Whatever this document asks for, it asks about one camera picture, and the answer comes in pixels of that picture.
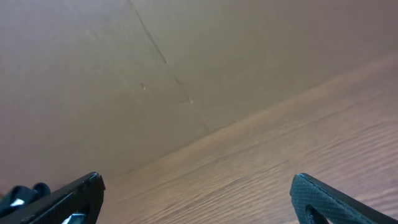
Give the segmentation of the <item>black polo shirt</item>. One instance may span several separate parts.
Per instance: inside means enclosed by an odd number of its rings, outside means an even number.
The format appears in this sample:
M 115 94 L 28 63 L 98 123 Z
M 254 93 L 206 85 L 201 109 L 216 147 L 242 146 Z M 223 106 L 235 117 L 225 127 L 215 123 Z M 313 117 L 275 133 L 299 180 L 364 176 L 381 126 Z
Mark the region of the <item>black polo shirt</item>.
M 1 199 L 1 218 L 50 194 L 49 186 L 42 182 L 32 188 L 15 186 Z

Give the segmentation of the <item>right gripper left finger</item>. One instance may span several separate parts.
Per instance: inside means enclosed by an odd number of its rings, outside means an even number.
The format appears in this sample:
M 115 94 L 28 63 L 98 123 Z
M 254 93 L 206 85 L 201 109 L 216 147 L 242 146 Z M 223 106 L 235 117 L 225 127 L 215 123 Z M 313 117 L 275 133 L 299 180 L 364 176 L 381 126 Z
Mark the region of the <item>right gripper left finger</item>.
M 1 218 L 1 224 L 96 224 L 105 190 L 102 176 L 90 172 Z

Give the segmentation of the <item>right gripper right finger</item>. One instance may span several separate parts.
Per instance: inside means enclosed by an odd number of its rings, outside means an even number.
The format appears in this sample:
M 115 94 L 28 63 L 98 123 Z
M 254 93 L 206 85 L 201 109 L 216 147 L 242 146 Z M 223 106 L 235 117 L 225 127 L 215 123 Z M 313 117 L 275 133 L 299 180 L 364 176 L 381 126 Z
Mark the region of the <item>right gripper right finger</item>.
M 301 224 L 397 224 L 397 220 L 306 173 L 294 176 L 290 196 Z

